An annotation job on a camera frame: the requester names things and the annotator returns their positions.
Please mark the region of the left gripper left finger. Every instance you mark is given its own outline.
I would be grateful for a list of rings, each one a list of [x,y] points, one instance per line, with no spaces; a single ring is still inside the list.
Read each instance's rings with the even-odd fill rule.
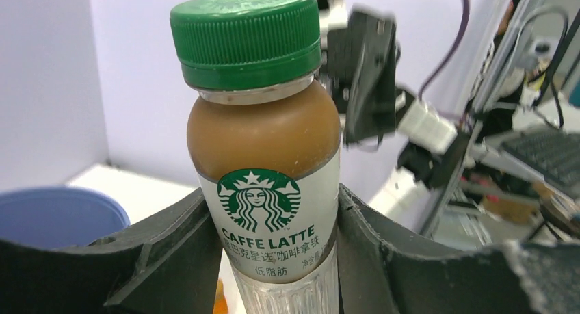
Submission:
[[[211,313],[221,257],[196,190],[88,246],[1,242],[1,312]]]

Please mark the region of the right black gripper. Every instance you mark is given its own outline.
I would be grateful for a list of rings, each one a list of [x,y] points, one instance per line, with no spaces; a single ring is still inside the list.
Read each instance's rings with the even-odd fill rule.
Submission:
[[[396,130],[396,25],[367,10],[350,13],[347,26],[326,36],[326,77],[345,116],[344,144],[382,138]]]

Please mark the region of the Starbucks latte bottle green cap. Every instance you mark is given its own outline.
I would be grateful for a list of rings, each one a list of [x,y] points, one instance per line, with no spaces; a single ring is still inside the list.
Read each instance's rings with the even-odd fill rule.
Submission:
[[[317,0],[191,0],[170,26],[199,96],[187,146],[248,313],[338,313],[339,114]]]

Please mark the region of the small orange bottle yellow cap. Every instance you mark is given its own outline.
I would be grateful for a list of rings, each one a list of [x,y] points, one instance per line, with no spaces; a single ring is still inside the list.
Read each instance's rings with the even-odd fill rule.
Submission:
[[[213,305],[213,314],[228,314],[228,313],[229,309],[224,294],[224,284],[221,279],[218,279]]]

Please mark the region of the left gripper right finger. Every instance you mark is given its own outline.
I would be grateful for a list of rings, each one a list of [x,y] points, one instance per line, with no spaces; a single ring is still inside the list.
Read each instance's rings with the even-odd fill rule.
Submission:
[[[579,244],[456,250],[339,189],[341,313],[578,313]]]

